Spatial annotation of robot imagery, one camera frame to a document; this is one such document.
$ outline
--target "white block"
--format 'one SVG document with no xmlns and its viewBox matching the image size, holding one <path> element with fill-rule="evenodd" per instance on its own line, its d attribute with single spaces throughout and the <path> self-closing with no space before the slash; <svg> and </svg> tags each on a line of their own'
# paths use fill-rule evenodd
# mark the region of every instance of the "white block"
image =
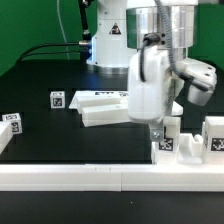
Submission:
<svg viewBox="0 0 224 224">
<path fill-rule="evenodd" d="M 78 97 L 99 97 L 99 96 L 115 96 L 119 95 L 122 99 L 128 96 L 127 91 L 90 91 L 90 90 L 84 90 L 84 91 L 76 91 L 72 102 L 69 105 L 69 109 L 77 109 L 78 108 L 78 102 L 77 98 Z"/>
<path fill-rule="evenodd" d="M 127 104 L 84 107 L 82 120 L 85 127 L 129 122 Z"/>
<path fill-rule="evenodd" d="M 56 91 L 51 92 L 50 95 L 51 108 L 65 108 L 65 92 L 64 91 Z"/>
<path fill-rule="evenodd" d="M 164 118 L 165 136 L 162 142 L 152 143 L 152 161 L 161 164 L 176 164 L 179 151 L 180 118 Z"/>
<path fill-rule="evenodd" d="M 224 117 L 206 117 L 203 138 L 203 163 L 223 165 Z"/>
<path fill-rule="evenodd" d="M 1 165 L 0 191 L 121 191 L 116 165 Z"/>
<path fill-rule="evenodd" d="M 77 96 L 77 110 L 82 113 L 84 107 L 103 106 L 110 104 L 119 104 L 121 96 L 119 94 L 108 94 L 99 96 Z"/>
<path fill-rule="evenodd" d="M 0 122 L 0 154 L 5 149 L 10 139 L 12 138 L 11 122 L 1 121 Z"/>
<path fill-rule="evenodd" d="M 183 107 L 174 101 L 172 107 L 172 116 L 180 116 L 183 114 L 183 111 Z"/>
<path fill-rule="evenodd" d="M 178 164 L 202 164 L 203 138 L 190 133 L 180 134 Z"/>
<path fill-rule="evenodd" d="M 21 118 L 20 118 L 19 113 L 4 114 L 4 115 L 2 115 L 2 120 L 11 122 L 13 134 L 21 134 L 23 132 Z"/>
<path fill-rule="evenodd" d="M 125 166 L 122 191 L 224 191 L 224 169 L 203 164 Z"/>
</svg>

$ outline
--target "white base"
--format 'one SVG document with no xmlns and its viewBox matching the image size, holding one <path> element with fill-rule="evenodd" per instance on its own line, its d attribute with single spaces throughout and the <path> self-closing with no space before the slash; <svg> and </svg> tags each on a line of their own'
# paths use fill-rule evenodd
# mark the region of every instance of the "white base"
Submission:
<svg viewBox="0 0 224 224">
<path fill-rule="evenodd" d="M 221 165 L 1 165 L 1 191 L 224 191 Z"/>
<path fill-rule="evenodd" d="M 129 61 L 137 50 L 127 47 L 126 0 L 98 0 L 97 17 L 92 57 L 87 64 L 106 74 L 127 73 Z"/>
<path fill-rule="evenodd" d="M 12 125 L 10 121 L 0 122 L 0 154 L 12 138 Z"/>
</svg>

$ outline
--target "small white block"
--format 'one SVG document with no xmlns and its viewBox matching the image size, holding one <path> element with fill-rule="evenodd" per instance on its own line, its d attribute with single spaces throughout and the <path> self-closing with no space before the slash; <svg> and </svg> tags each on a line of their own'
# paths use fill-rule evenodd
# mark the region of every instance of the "small white block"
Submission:
<svg viewBox="0 0 224 224">
<path fill-rule="evenodd" d="M 175 164 L 179 154 L 180 118 L 165 117 L 165 138 L 162 142 L 153 142 L 151 157 L 153 163 Z"/>
<path fill-rule="evenodd" d="M 10 121 L 12 126 L 12 133 L 13 134 L 21 134 L 22 131 L 22 124 L 21 124 L 21 118 L 19 113 L 15 114 L 4 114 L 2 115 L 3 121 Z"/>
<path fill-rule="evenodd" d="M 84 107 L 82 109 L 82 120 L 85 127 L 129 122 L 128 105 Z"/>
<path fill-rule="evenodd" d="M 12 138 L 11 122 L 1 121 L 0 122 L 0 154 L 7 146 L 8 142 Z"/>
<path fill-rule="evenodd" d="M 203 127 L 203 163 L 224 164 L 224 117 L 206 117 Z"/>
<path fill-rule="evenodd" d="M 190 133 L 180 134 L 179 144 L 179 164 L 202 164 L 202 136 L 193 137 Z"/>
<path fill-rule="evenodd" d="M 77 96 L 77 110 L 82 113 L 84 107 L 95 107 L 110 104 L 119 104 L 121 96 L 119 94 L 107 94 L 99 96 Z"/>
<path fill-rule="evenodd" d="M 183 114 L 183 107 L 174 101 L 172 107 L 172 116 L 180 116 L 182 114 Z"/>
<path fill-rule="evenodd" d="M 69 109 L 77 109 L 78 108 L 78 102 L 77 98 L 78 97 L 99 97 L 99 96 L 115 96 L 118 95 L 121 97 L 121 100 L 126 99 L 128 97 L 128 92 L 127 91 L 90 91 L 90 90 L 84 90 L 84 91 L 76 91 L 72 102 L 69 106 Z"/>
<path fill-rule="evenodd" d="M 224 191 L 223 166 L 124 166 L 122 191 Z"/>
<path fill-rule="evenodd" d="M 51 92 L 50 95 L 51 108 L 65 108 L 65 92 L 64 91 L 56 91 Z"/>
</svg>

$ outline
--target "black cable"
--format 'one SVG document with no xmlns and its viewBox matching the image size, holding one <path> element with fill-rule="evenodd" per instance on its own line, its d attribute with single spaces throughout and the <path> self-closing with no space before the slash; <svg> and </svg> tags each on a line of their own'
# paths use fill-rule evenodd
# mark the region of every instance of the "black cable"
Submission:
<svg viewBox="0 0 224 224">
<path fill-rule="evenodd" d="M 145 74 L 144 74 L 144 61 L 145 61 L 145 48 L 153 47 L 160 42 L 160 37 L 156 33 L 146 34 L 143 39 L 143 46 L 140 51 L 140 79 L 142 82 L 145 82 Z"/>
<path fill-rule="evenodd" d="M 81 51 L 57 51 L 57 52 L 42 52 L 42 53 L 33 53 L 33 54 L 27 54 L 24 55 L 23 57 L 20 57 L 20 60 L 17 60 L 16 63 L 21 62 L 24 58 L 26 57 L 31 57 L 31 56 L 37 56 L 37 55 L 52 55 L 52 54 L 67 54 L 67 53 L 80 53 Z"/>
<path fill-rule="evenodd" d="M 70 46 L 78 46 L 78 42 L 68 42 L 68 43 L 45 43 L 45 44 L 40 44 L 34 47 L 29 48 L 25 52 L 22 53 L 22 55 L 18 58 L 16 63 L 20 62 L 26 55 L 29 55 L 32 51 L 35 51 L 37 49 L 41 48 L 46 48 L 46 47 L 70 47 Z"/>
<path fill-rule="evenodd" d="M 192 76 L 188 75 L 185 72 L 179 71 L 179 69 L 176 66 L 176 61 L 174 59 L 174 52 L 173 52 L 173 34 L 172 34 L 172 24 L 171 24 L 171 19 L 169 18 L 169 15 L 167 11 L 164 9 L 163 4 L 161 3 L 160 0 L 154 0 L 159 12 L 162 17 L 162 21 L 164 23 L 164 26 L 166 28 L 166 38 L 167 38 L 167 47 L 168 47 L 168 55 L 169 55 L 169 62 L 170 62 L 170 67 L 171 70 L 181 79 L 184 81 L 188 81 L 190 84 L 194 85 L 198 89 L 202 91 L 208 91 L 210 86 L 206 83 L 203 83 L 199 80 L 196 80 Z"/>
<path fill-rule="evenodd" d="M 86 8 L 90 6 L 91 1 L 86 1 L 85 3 L 86 4 L 84 4 L 82 0 L 79 0 L 79 11 L 80 11 L 81 23 L 82 23 L 82 29 L 83 29 L 82 38 L 83 40 L 91 40 L 92 37 L 89 32 L 89 26 L 88 26 L 88 21 L 86 16 Z"/>
</svg>

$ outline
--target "black table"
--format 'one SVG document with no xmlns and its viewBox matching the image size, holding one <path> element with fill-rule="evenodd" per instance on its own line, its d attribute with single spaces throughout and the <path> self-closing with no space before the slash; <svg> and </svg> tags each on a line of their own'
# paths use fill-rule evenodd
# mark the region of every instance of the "black table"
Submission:
<svg viewBox="0 0 224 224">
<path fill-rule="evenodd" d="M 182 132 L 201 132 L 205 116 L 224 116 L 224 73 L 205 107 L 187 102 Z M 127 76 L 86 71 L 78 61 L 25 61 L 0 77 L 0 115 L 19 112 L 24 133 L 14 136 L 0 164 L 150 163 L 147 125 L 84 128 L 69 110 L 76 90 L 126 90 Z M 50 109 L 50 92 L 66 93 L 66 108 Z M 0 192 L 0 223 L 223 223 L 223 193 Z"/>
</svg>

